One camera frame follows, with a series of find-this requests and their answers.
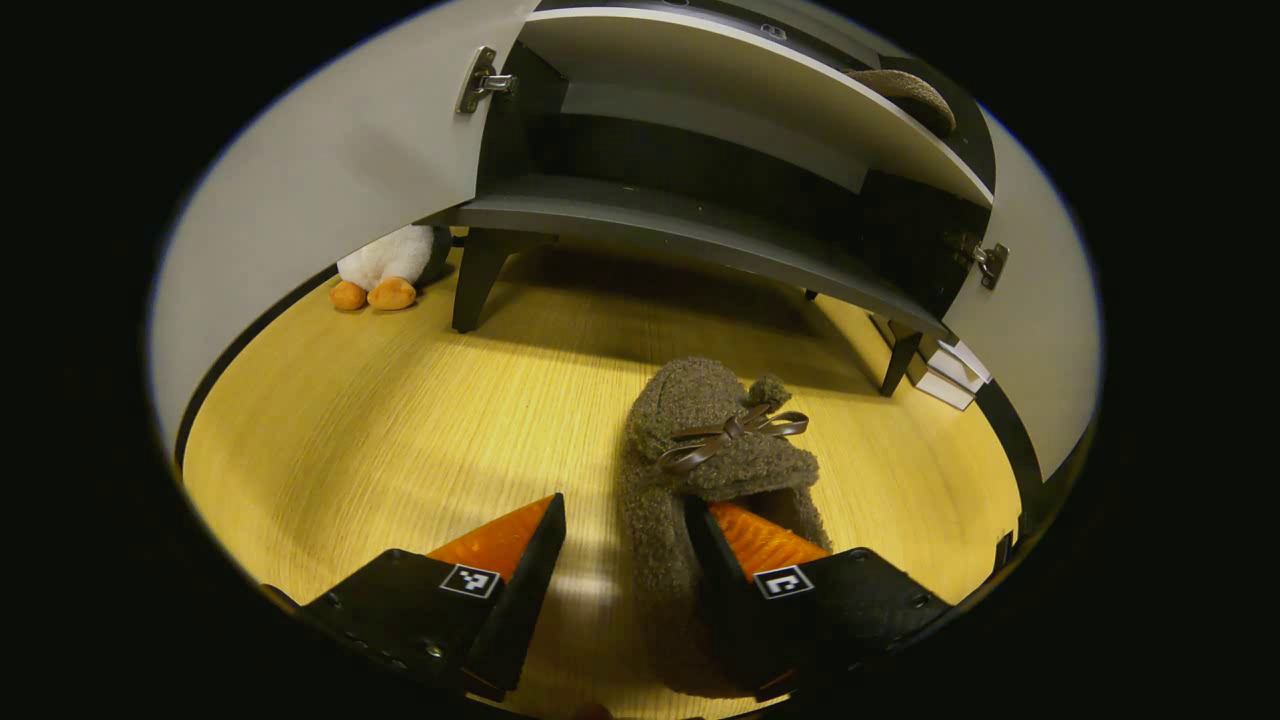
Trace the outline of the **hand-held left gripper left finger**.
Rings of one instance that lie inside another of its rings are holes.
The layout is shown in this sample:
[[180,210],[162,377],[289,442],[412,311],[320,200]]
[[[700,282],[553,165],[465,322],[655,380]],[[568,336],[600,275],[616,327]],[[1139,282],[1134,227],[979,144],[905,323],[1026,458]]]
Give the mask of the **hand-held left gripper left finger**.
[[307,603],[262,591],[397,675],[502,701],[518,685],[564,537],[554,493],[428,553],[387,550]]

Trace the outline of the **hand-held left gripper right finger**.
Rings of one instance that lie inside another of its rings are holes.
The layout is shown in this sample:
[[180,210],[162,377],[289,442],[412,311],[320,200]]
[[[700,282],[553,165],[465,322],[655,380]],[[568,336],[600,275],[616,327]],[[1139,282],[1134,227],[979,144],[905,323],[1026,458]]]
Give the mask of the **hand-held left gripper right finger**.
[[708,503],[689,500],[685,519],[713,656],[756,701],[877,664],[952,610],[867,547],[748,574]]

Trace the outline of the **brown fuzzy shoe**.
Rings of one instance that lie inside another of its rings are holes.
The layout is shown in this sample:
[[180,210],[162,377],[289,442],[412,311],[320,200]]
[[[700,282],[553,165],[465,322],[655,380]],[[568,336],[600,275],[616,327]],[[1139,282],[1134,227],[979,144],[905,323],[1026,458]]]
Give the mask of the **brown fuzzy shoe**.
[[645,384],[623,424],[618,497],[646,653],[659,682],[694,697],[736,700],[748,691],[716,648],[701,607],[701,569],[686,523],[691,498],[727,503],[778,527],[778,539],[736,528],[756,571],[831,552],[813,498],[817,456],[794,443],[809,418],[786,409],[773,374],[750,386],[722,363],[681,357]]
[[947,138],[957,128],[956,117],[945,96],[918,76],[895,69],[846,69],[844,73],[890,100],[940,138]]

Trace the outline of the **white and grey shoe cabinet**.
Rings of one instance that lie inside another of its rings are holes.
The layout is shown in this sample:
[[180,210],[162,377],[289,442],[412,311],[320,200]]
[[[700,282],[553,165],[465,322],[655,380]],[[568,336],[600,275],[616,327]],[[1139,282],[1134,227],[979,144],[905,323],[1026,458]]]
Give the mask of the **white and grey shoe cabinet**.
[[[940,138],[846,69],[923,78]],[[810,0],[540,0],[508,56],[480,49],[457,111],[486,109],[453,327],[476,329],[511,255],[571,236],[750,272],[887,316],[943,316],[995,201],[980,104]]]

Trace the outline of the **white shoe cabinet door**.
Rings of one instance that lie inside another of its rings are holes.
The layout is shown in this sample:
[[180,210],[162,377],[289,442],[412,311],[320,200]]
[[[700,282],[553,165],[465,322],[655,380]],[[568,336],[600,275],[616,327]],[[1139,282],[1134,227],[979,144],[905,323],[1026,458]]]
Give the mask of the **white shoe cabinet door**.
[[236,138],[157,269],[148,380],[174,451],[201,380],[270,306],[348,252],[471,199],[486,109],[457,111],[476,53],[503,63],[540,0],[449,0],[349,50]]
[[992,290],[966,279],[943,323],[992,373],[1048,479],[1094,416],[1103,325],[1094,269],[1073,210],[1027,147],[987,109],[995,201],[982,242],[1002,245]]

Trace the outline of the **plush penguin toy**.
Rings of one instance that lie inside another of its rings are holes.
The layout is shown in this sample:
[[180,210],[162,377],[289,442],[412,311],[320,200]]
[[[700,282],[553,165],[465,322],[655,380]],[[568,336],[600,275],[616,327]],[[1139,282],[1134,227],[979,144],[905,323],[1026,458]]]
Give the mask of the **plush penguin toy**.
[[343,313],[372,307],[393,313],[412,306],[419,291],[445,272],[453,246],[445,225],[404,225],[337,261],[332,306]]

